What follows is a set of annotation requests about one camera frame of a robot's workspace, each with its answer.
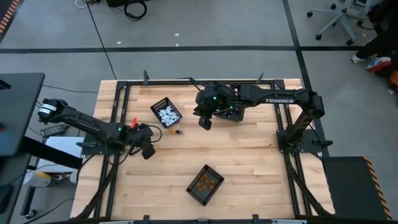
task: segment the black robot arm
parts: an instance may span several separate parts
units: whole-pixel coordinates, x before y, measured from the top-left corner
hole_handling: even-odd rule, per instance
[[[154,134],[146,124],[136,124],[130,127],[123,123],[107,123],[84,114],[68,106],[64,100],[44,99],[39,110],[39,121],[44,124],[64,122],[93,135],[98,141],[107,146],[130,146],[142,149],[144,159],[149,159],[155,154],[155,149],[150,143]]]
[[[206,85],[196,97],[198,106],[194,115],[200,116],[199,125],[211,128],[211,117],[225,111],[254,107],[262,103],[288,103],[299,105],[303,112],[296,123],[287,127],[288,141],[297,144],[303,130],[314,120],[325,114],[322,98],[308,89],[266,90],[256,85]]]

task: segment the white balls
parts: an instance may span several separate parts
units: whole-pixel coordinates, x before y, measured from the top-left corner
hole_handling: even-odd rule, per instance
[[[160,110],[158,114],[162,118],[161,122],[165,123],[166,126],[170,126],[176,120],[180,119],[178,114],[171,108],[171,106],[168,106],[166,110]]]

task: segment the wooden table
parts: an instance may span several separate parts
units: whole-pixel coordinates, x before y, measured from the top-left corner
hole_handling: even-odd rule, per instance
[[[301,88],[299,79],[284,81],[286,89]],[[109,121],[115,88],[116,81],[101,82],[94,117]],[[246,109],[239,123],[213,117],[211,130],[205,131],[198,125],[199,117],[192,115],[196,95],[192,85],[131,87],[126,124],[136,117],[139,123],[162,127],[149,107],[168,96],[183,115],[173,128],[183,134],[170,134],[162,128],[163,138],[154,144],[154,156],[144,160],[137,154],[119,166],[112,220],[142,220],[144,215],[150,215],[151,220],[251,219],[253,214],[260,218],[293,218],[287,174],[275,134],[274,105]],[[295,121],[301,108],[292,105],[290,110]],[[157,139],[158,131],[154,132],[152,139]],[[321,160],[312,154],[301,156],[308,188],[325,209],[334,213]],[[71,217],[78,215],[96,192],[102,161],[103,156],[95,156],[82,169]],[[225,181],[203,207],[185,189],[205,164]],[[301,193],[297,191],[304,214]],[[103,200],[101,215],[105,207]]]

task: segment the small basket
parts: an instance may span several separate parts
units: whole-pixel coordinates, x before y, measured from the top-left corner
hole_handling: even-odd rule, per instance
[[[210,181],[210,184],[206,184],[204,181],[201,181],[201,178],[207,175],[207,179]],[[214,187],[213,189],[206,188],[206,190],[199,190],[198,183],[203,188],[204,185],[212,185],[211,181],[214,180]],[[203,206],[206,206],[207,203],[210,201],[212,196],[216,193],[217,189],[223,183],[224,177],[219,175],[215,170],[213,170],[210,166],[205,165],[199,174],[194,178],[192,183],[188,186],[187,192],[190,194],[194,199],[196,199],[199,203]]]
[[[177,115],[180,117],[178,120],[174,121],[172,124],[170,125],[166,125],[165,123],[162,123],[162,117],[159,116],[159,111],[160,110],[166,110],[166,108],[170,106],[174,112],[177,113]],[[150,108],[152,110],[152,112],[154,112],[156,118],[159,120],[159,122],[163,125],[164,128],[169,128],[173,125],[175,125],[177,122],[179,122],[182,118],[181,113],[176,109],[176,107],[173,105],[173,103],[169,100],[168,97],[164,98],[163,100],[160,100],[159,102],[155,103],[153,106],[151,106]]]

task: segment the concrete floor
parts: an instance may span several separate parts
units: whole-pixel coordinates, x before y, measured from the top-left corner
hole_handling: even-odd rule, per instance
[[[25,0],[0,49],[101,48],[86,9],[74,0]],[[301,46],[344,46],[348,36],[337,25],[315,40],[328,23],[326,15],[306,13],[311,7],[328,9],[333,1],[288,0]],[[123,12],[111,10],[106,1],[91,9],[105,47],[175,47],[218,45],[293,46],[292,36],[281,0],[168,0],[149,1],[143,20],[132,22]],[[375,37],[373,31],[355,26],[364,45]],[[354,52],[306,51],[303,57],[312,87],[323,97],[326,115],[322,118],[332,156],[368,156],[378,174],[390,211],[398,219],[398,128],[396,96],[388,92],[384,80],[365,71],[366,64],[354,65]],[[301,78],[294,51],[193,51],[193,52],[113,52],[109,53],[118,79],[142,78],[146,69],[153,78]],[[72,90],[96,91],[101,80],[113,79],[104,53],[0,54],[2,73],[44,72],[44,83]],[[93,114],[96,95],[69,93],[43,87],[43,98],[61,98],[80,111]],[[30,127],[44,125],[34,113]],[[76,136],[76,129],[67,135]],[[33,132],[31,138],[40,140]],[[32,208],[39,214],[74,196],[74,188],[40,189]],[[22,223],[21,202],[12,223]],[[72,203],[37,223],[66,220]]]

